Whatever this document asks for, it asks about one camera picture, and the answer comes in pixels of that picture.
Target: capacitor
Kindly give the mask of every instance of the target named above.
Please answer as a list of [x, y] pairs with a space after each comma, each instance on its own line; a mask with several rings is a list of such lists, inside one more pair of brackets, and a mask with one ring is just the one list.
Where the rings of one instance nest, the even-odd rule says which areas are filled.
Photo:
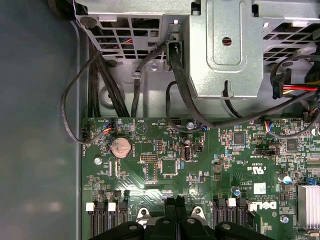
[[287, 224], [289, 222], [289, 218], [286, 215], [282, 215], [280, 217], [280, 222], [282, 222], [283, 224]]
[[116, 158], [125, 158], [132, 151], [131, 141], [123, 136], [117, 137], [112, 141], [110, 150]]
[[278, 176], [278, 180], [282, 183], [285, 183], [285, 184], [290, 184], [291, 183], [291, 177], [290, 176], [287, 176], [285, 175], [284, 173], [281, 173], [279, 176]]
[[241, 191], [237, 186], [232, 186], [231, 187], [231, 192], [236, 196], [239, 197], [241, 195]]

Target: integrated circuit chip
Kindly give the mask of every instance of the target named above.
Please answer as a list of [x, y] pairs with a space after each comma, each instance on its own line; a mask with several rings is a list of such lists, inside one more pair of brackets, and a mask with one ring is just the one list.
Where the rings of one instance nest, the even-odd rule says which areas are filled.
[[286, 140], [286, 150], [287, 151], [298, 151], [298, 140], [297, 139], [287, 139]]
[[236, 132], [233, 134], [233, 144], [244, 145], [245, 134], [243, 132]]

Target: mounting screw hole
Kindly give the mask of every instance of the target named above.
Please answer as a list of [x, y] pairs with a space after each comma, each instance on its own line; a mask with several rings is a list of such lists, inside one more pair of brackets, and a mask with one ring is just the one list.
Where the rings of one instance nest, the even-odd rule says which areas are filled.
[[222, 39], [222, 44], [223, 45], [225, 45], [225, 46], [230, 46], [231, 44], [232, 44], [232, 40], [231, 40], [231, 38], [230, 37], [224, 37], [223, 39]]

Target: wire bundle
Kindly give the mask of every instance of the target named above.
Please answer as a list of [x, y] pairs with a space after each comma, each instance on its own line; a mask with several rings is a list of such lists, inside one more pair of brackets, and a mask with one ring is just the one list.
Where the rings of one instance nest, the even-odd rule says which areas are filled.
[[270, 133], [271, 132], [271, 128], [273, 126], [273, 122], [265, 121], [264, 124], [265, 124], [265, 131], [267, 133]]

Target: microchip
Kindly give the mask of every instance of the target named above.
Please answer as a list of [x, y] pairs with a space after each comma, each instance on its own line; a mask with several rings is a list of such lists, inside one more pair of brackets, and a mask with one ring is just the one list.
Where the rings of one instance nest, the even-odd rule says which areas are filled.
[[292, 189], [292, 184], [283, 184], [284, 185], [284, 191], [289, 192]]
[[233, 134], [233, 144], [244, 145], [245, 134], [242, 132], [236, 132], [235, 134]]
[[216, 173], [221, 173], [222, 172], [222, 166], [221, 165], [215, 165], [214, 166], [214, 171]]
[[205, 176], [200, 176], [199, 177], [199, 182], [200, 183], [204, 183], [206, 181], [206, 177]]
[[221, 174], [213, 175], [214, 180], [220, 181], [222, 179]]
[[285, 201], [285, 195], [284, 194], [280, 194], [279, 198], [280, 198], [280, 201]]
[[287, 151], [297, 151], [298, 150], [298, 140], [297, 139], [287, 139], [286, 140], [286, 150]]

